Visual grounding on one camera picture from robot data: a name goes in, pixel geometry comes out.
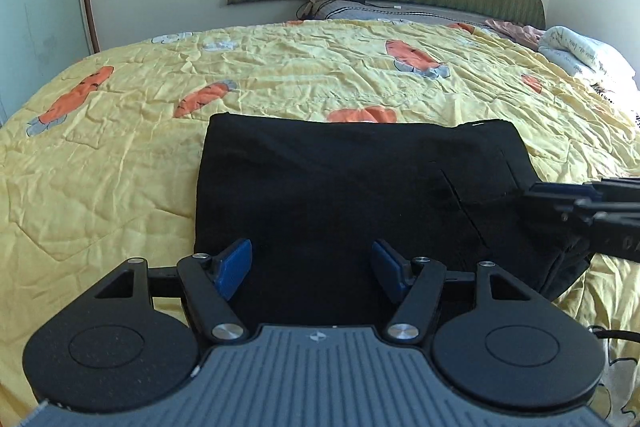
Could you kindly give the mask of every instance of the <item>blue gripper pad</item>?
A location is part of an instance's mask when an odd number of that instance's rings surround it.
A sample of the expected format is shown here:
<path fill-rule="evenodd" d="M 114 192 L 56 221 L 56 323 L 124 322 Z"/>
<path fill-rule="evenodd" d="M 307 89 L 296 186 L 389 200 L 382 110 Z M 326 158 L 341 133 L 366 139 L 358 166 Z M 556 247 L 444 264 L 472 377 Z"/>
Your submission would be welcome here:
<path fill-rule="evenodd" d="M 242 281 L 249 273 L 252 262 L 251 241 L 241 239 L 213 258 L 217 264 L 214 279 L 216 290 L 223 299 L 233 297 Z"/>
<path fill-rule="evenodd" d="M 373 273 L 389 300 L 393 304 L 402 302 L 412 285 L 412 281 L 407 280 L 411 263 L 378 241 L 373 244 L 370 262 Z"/>
<path fill-rule="evenodd" d="M 424 354 L 363 328 L 265 326 L 215 347 L 170 396 L 105 415 L 41 404 L 26 427 L 606 427 L 588 407 L 527 415 L 466 400 Z"/>

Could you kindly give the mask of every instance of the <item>bed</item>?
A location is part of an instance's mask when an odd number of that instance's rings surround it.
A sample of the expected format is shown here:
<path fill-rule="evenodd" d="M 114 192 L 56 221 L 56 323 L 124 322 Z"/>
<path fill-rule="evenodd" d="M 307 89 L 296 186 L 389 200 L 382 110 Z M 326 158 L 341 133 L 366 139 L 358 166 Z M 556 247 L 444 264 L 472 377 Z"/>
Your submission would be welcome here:
<path fill-rule="evenodd" d="M 501 118 L 544 181 L 640 175 L 634 122 L 542 55 L 460 15 L 543 27 L 540 0 L 386 1 L 391 11 L 453 11 L 435 24 L 392 12 L 159 36 L 74 64 L 0 130 L 5 427 L 35 406 L 20 356 L 36 328 L 128 257 L 168 266 L 193 253 L 212 114 L 443 126 Z M 639 331 L 639 289 L 636 264 L 596 255 L 556 303 L 586 327 Z M 155 304 L 181 316 L 173 299 Z M 593 407 L 629 425 L 640 410 L 640 346 L 603 349 Z"/>

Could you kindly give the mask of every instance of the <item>orange carrot print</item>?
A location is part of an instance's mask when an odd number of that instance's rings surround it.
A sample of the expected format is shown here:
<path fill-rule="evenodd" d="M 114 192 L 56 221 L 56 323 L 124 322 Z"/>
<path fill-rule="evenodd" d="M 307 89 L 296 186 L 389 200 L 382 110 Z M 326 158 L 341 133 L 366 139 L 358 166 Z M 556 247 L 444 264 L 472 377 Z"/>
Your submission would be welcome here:
<path fill-rule="evenodd" d="M 374 105 L 364 109 L 339 109 L 329 113 L 328 122 L 396 123 L 398 117 L 393 109 Z"/>
<path fill-rule="evenodd" d="M 542 84 L 540 84 L 540 81 L 535 76 L 532 76 L 531 74 L 523 74 L 522 81 L 536 93 L 540 94 L 542 92 Z"/>
<path fill-rule="evenodd" d="M 467 24 L 466 22 L 454 22 L 453 24 L 447 25 L 449 28 L 458 28 L 459 30 L 464 30 L 466 32 L 474 34 L 474 27 L 471 24 Z"/>
<path fill-rule="evenodd" d="M 449 68 L 431 55 L 402 41 L 387 41 L 386 52 L 395 58 L 396 70 L 404 73 L 417 73 L 420 76 L 436 79 L 450 76 Z"/>
<path fill-rule="evenodd" d="M 181 118 L 191 114 L 193 111 L 207 105 L 207 103 L 223 98 L 229 91 L 237 87 L 238 85 L 232 80 L 223 80 L 192 92 L 180 100 L 178 107 L 175 109 L 174 118 Z"/>
<path fill-rule="evenodd" d="M 27 127 L 27 135 L 35 136 L 50 127 L 59 125 L 66 116 L 80 107 L 90 92 L 96 91 L 113 73 L 113 66 L 103 66 L 98 71 L 84 78 L 80 84 L 68 93 L 63 94 L 51 107 L 39 117 L 31 120 Z"/>
<path fill-rule="evenodd" d="M 440 65 L 431 55 L 402 41 L 387 41 L 386 52 L 396 60 L 400 60 L 400 62 L 417 70 L 437 68 Z"/>

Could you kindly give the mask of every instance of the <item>metal screw cap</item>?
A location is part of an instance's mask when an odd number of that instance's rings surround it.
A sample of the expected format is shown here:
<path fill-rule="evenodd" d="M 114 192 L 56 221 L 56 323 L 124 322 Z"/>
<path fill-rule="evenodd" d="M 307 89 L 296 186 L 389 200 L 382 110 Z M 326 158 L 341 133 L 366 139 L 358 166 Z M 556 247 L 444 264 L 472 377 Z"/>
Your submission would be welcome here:
<path fill-rule="evenodd" d="M 244 328 L 233 323 L 218 324 L 211 334 L 221 341 L 234 341 L 244 335 Z"/>
<path fill-rule="evenodd" d="M 410 341 L 417 337 L 420 334 L 420 331 L 411 324 L 394 324 L 388 327 L 386 334 L 388 334 L 392 339 Z"/>

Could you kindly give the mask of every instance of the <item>pink cloth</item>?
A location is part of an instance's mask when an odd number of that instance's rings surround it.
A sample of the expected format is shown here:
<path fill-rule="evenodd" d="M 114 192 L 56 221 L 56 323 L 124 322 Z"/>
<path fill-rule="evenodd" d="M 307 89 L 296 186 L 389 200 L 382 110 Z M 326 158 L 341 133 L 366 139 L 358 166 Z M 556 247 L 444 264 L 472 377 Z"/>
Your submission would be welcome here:
<path fill-rule="evenodd" d="M 510 22 L 497 21 L 495 19 L 487 19 L 486 23 L 494 30 L 513 37 L 518 44 L 526 46 L 535 52 L 538 50 L 540 37 L 544 34 L 544 31 L 534 28 L 533 26 L 518 26 Z"/>

